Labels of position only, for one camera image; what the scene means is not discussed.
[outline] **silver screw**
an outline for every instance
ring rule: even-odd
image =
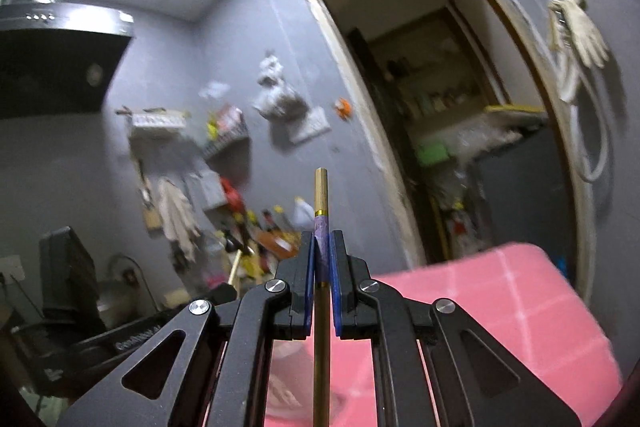
[[[365,279],[360,283],[360,289],[366,293],[377,292],[380,289],[380,283],[373,279]]]
[[[284,290],[287,287],[287,283],[281,279],[271,279],[264,284],[264,287],[268,292],[278,293]]]
[[[436,309],[440,313],[453,313],[453,311],[456,309],[456,304],[449,299],[440,299],[438,302],[436,302]]]
[[[211,304],[209,304],[209,301],[203,299],[198,299],[189,304],[189,311],[194,315],[205,314],[209,311],[209,308],[211,308]]]

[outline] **doorway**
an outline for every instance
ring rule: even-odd
[[[549,79],[496,0],[308,1],[370,142],[382,137],[375,145],[388,158],[387,189],[405,252],[412,239],[420,244],[407,255],[410,266],[523,241],[542,247],[575,283],[581,208],[562,121],[545,89]],[[503,126],[503,136],[507,128],[519,133],[514,143],[460,161],[460,142],[484,132],[490,113],[494,123],[495,113],[511,118],[514,112],[503,111],[510,105],[542,110],[544,118]],[[489,201],[485,184],[494,194]],[[456,241],[460,230],[464,246]]]

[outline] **wall outlet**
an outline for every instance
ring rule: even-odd
[[[287,123],[287,132],[291,143],[303,142],[329,130],[331,130],[331,126],[326,120],[324,109],[319,106],[307,111],[306,115],[299,120]]]
[[[14,283],[14,278],[18,281],[24,281],[24,270],[19,255],[0,257],[0,272],[4,274],[6,284]]]

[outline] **triangular cutout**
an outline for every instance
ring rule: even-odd
[[[505,363],[495,356],[487,345],[469,330],[460,331],[460,339],[469,357],[471,368],[487,398],[492,398],[513,389],[520,383],[516,375]]]
[[[171,333],[156,349],[122,377],[123,386],[149,400],[157,399],[162,393],[171,368],[174,367],[185,336],[182,330]]]

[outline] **gray wall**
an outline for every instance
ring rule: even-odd
[[[127,11],[135,18],[136,38],[101,114],[0,121],[0,255],[20,254],[24,287],[37,303],[38,240],[65,225],[76,230],[92,255],[99,279],[108,257],[122,252],[140,263],[157,298],[181,286],[164,237],[151,238],[144,228],[125,118],[113,110],[123,104],[164,106],[202,115],[196,94],[205,82],[204,61],[191,25]],[[150,174],[182,168],[175,152],[166,146],[155,149],[161,152],[148,158]],[[10,290],[19,310],[33,319],[15,285]]]
[[[546,33],[546,0],[519,0],[541,34]],[[624,373],[640,355],[640,177],[637,140],[640,118],[627,110],[640,103],[636,74],[640,54],[640,0],[588,0],[589,14],[612,49],[612,61],[596,84],[606,108],[613,160],[595,187],[598,205],[598,259],[592,310],[610,336]],[[386,215],[382,179],[373,165],[357,121],[342,123],[331,115],[333,131],[292,148],[250,109],[257,64],[276,50],[287,78],[314,104],[329,110],[345,94],[344,86],[318,26],[304,0],[221,0],[202,24],[209,71],[234,87],[231,99],[247,112],[253,134],[245,151],[254,166],[242,176],[249,205],[290,206],[295,195],[311,198],[312,171],[329,168],[332,223],[347,232],[351,251],[365,257],[374,271],[398,269],[402,256]]]

